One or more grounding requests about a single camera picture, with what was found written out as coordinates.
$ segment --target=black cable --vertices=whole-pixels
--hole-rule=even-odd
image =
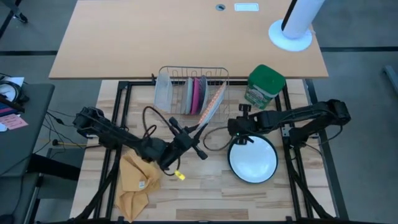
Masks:
[[[62,114],[62,115],[64,115],[64,116],[68,116],[68,117],[71,117],[71,118],[76,118],[76,116],[72,116],[72,115],[69,115],[69,114],[65,114],[65,113],[62,113],[62,112],[59,112],[59,111],[50,110],[50,109],[48,109],[48,111],[51,111],[51,112],[54,112],[54,113],[58,113],[58,114]]]
[[[50,112],[46,112],[48,115],[50,115],[58,124],[64,125],[66,127],[73,127],[73,125],[67,125],[65,124],[60,118],[54,116],[52,113]]]
[[[36,153],[40,152],[41,150],[43,150],[44,147],[47,146],[49,143],[50,143],[50,141],[49,141],[48,143],[44,144],[44,146],[42,146],[39,150],[33,152],[33,154],[36,154]],[[2,172],[2,173],[0,174],[0,177],[3,176],[4,174],[8,173],[8,171],[10,171],[12,168],[14,168],[15,166],[17,166],[18,164],[20,164],[21,162],[23,162],[25,159],[29,158],[30,156],[32,156],[32,155],[26,156],[25,158],[21,159],[20,161],[18,161],[18,162],[15,163],[14,165],[10,166],[10,168],[8,168],[7,170],[5,170],[4,172]]]
[[[171,124],[169,124],[169,122],[163,117],[163,115],[161,115],[155,108],[151,107],[151,106],[146,106],[144,108],[144,110],[142,110],[142,124],[144,125],[144,130],[147,130],[147,124],[146,124],[146,120],[145,120],[145,112],[147,109],[151,109],[152,111],[154,111],[157,115],[160,116],[160,118],[162,118],[162,120],[164,121],[164,123],[169,127],[169,129],[174,129]]]
[[[207,139],[207,136],[208,136],[209,134],[211,134],[211,133],[213,133],[213,132],[215,132],[215,131],[217,131],[217,130],[226,129],[226,128],[228,128],[228,127],[227,127],[227,126],[219,127],[219,128],[215,128],[215,129],[212,129],[211,131],[207,132],[207,133],[205,134],[205,137],[203,137],[203,146],[204,146],[207,150],[213,151],[213,152],[221,151],[221,150],[223,150],[225,147],[229,146],[229,144],[231,144],[231,142],[232,142],[233,136],[231,136],[231,139],[230,139],[223,147],[221,147],[221,148],[218,148],[218,149],[210,149],[210,148],[206,145],[206,139]]]
[[[11,102],[15,103],[21,98],[21,96],[22,96],[22,87],[20,87],[19,85],[15,84],[13,82],[10,82],[10,81],[6,81],[6,80],[0,80],[0,85],[9,85],[9,86],[11,86],[14,89],[15,97],[14,97],[14,99],[10,100]]]
[[[171,126],[171,124],[169,124],[169,122],[163,117],[162,114],[160,114],[155,108],[153,108],[153,107],[151,107],[151,106],[146,106],[146,107],[142,110],[142,125],[144,126],[144,130],[145,130],[144,136],[143,136],[142,138],[145,138],[145,137],[148,138],[149,136],[151,136],[151,134],[153,134],[153,133],[155,132],[155,130],[156,130],[156,128],[157,128],[157,126],[154,125],[154,124],[151,125],[149,128],[147,128],[146,119],[145,119],[145,113],[146,113],[146,110],[147,110],[147,109],[151,109],[152,111],[154,111],[157,115],[160,116],[160,118],[161,118],[161,119],[163,120],[163,122],[169,127],[169,129],[170,129],[171,131],[174,130],[174,128]],[[148,135],[146,136],[148,130],[150,130],[152,127],[154,127],[154,130],[153,130],[150,134],[148,134]],[[177,158],[177,168],[176,168],[176,170],[179,170],[179,169],[180,169],[180,165],[181,165],[181,156],[179,156],[179,157]],[[173,175],[174,175],[174,173],[173,173],[173,174],[168,174],[168,173],[166,173],[166,171],[164,171],[164,170],[163,170],[163,173],[164,173],[165,175],[167,175],[167,176],[173,176]]]
[[[11,75],[7,75],[7,74],[1,73],[1,72],[0,72],[0,75],[4,75],[4,76],[10,77],[10,78],[14,78],[14,77],[11,76]]]
[[[339,136],[339,135],[341,134],[342,131],[343,131],[343,125],[340,125],[340,130],[339,130],[333,137],[328,138],[326,141],[322,142],[322,143],[320,144],[320,146],[323,145],[323,144],[328,143],[329,141],[331,141],[331,140],[333,140],[334,138],[336,138],[337,136]]]
[[[81,147],[79,144],[75,143],[74,141],[72,141],[70,138],[66,137],[65,135],[63,135],[62,133],[59,133],[58,131],[54,131],[52,129],[50,129],[48,126],[46,126],[45,124],[42,124],[42,126],[46,127],[47,129],[61,135],[62,137],[64,137],[65,139],[69,140],[71,143],[75,144],[77,147],[79,147],[80,149],[84,149],[83,147]]]
[[[322,155],[322,152],[321,152],[319,149],[317,149],[317,148],[315,148],[315,147],[313,147],[313,146],[310,146],[309,144],[307,144],[307,143],[305,143],[305,142],[303,142],[303,143],[304,143],[306,146],[310,147],[311,149],[317,151],[321,156],[323,156],[323,155]]]
[[[55,125],[54,125],[54,123],[52,122],[51,118],[49,118],[49,120],[50,120],[51,126],[52,126],[52,128],[54,129],[55,133],[57,134],[58,138],[60,138],[60,140],[61,140],[62,142],[64,142],[64,140],[61,138],[61,135],[59,134],[59,132],[55,129]],[[64,144],[62,144],[62,147],[63,147],[63,151],[62,151],[62,152],[56,152],[56,153],[54,153],[54,155],[52,155],[52,156],[50,157],[50,159],[54,158],[54,156],[57,155],[57,154],[65,153],[65,152],[67,151],[67,149],[65,148],[65,145],[64,145]]]

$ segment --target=wire dish rack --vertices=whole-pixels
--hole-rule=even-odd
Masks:
[[[200,78],[206,76],[208,84],[208,100],[204,106],[207,106],[216,94],[218,88],[226,82],[224,100],[219,105],[213,117],[210,119],[209,126],[219,126],[225,123],[229,118],[229,73],[222,67],[181,67],[164,66],[159,70],[159,74],[168,73],[172,83],[172,105],[171,110],[164,113],[165,117],[174,117],[182,126],[194,126],[198,124],[201,114],[182,114],[182,98],[184,94],[184,84],[188,78]]]

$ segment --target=yellow cloth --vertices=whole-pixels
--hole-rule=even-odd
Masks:
[[[132,149],[122,156],[115,204],[126,220],[132,222],[141,213],[149,203],[147,194],[160,188],[159,179],[154,162],[143,161]]]

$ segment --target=green lid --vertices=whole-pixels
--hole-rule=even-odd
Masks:
[[[272,68],[266,65],[259,65],[250,74],[248,82],[258,86],[270,95],[277,95],[285,86],[286,79]]]

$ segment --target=plate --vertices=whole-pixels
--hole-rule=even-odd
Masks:
[[[203,100],[203,104],[201,106],[200,114],[203,114],[206,111],[208,98],[209,98],[209,85],[207,84],[207,79],[206,79],[205,99]]]
[[[188,78],[184,84],[184,88],[182,91],[182,101],[181,101],[181,114],[190,114],[191,112],[191,104],[192,104],[192,85],[193,81],[191,78]]]
[[[199,107],[197,110],[197,114],[201,114],[204,112],[205,108],[205,100],[206,98],[206,87],[207,87],[207,78],[206,76],[202,75],[199,79]]]
[[[275,147],[263,136],[249,136],[254,142],[236,144],[235,138],[229,147],[228,162],[232,171],[242,180],[258,184],[269,180],[278,166]]]
[[[203,125],[209,123],[210,119],[216,113],[218,107],[220,106],[221,102],[224,99],[225,89],[226,89],[226,82],[224,82],[220,86],[220,88],[217,90],[216,94],[213,96],[209,105],[207,106],[205,112],[200,117],[200,120],[198,123],[199,124],[198,129],[203,127]]]
[[[192,107],[191,107],[191,114],[196,114],[198,107],[199,107],[199,79],[195,78],[193,80],[193,95],[192,95]]]

